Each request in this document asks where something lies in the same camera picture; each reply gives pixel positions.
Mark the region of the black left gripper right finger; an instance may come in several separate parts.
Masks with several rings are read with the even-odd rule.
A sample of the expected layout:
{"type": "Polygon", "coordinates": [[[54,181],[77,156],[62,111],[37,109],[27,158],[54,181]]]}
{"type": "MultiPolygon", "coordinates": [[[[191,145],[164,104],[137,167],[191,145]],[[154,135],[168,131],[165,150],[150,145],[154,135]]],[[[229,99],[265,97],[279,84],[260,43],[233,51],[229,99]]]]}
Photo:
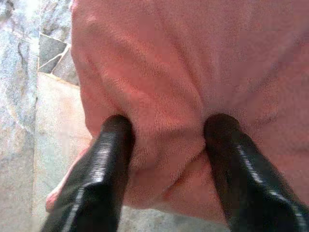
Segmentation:
{"type": "Polygon", "coordinates": [[[226,114],[208,117],[204,137],[230,231],[308,231],[308,207],[235,118],[226,114]]]}

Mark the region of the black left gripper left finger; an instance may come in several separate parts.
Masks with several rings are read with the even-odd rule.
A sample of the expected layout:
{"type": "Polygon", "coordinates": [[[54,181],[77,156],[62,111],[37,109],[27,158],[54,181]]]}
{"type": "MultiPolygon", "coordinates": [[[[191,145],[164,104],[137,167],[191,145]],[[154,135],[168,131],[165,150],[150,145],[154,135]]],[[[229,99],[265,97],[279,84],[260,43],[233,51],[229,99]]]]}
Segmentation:
{"type": "Polygon", "coordinates": [[[117,231],[133,146],[130,121],[121,115],[109,117],[74,165],[41,231],[117,231]]]}

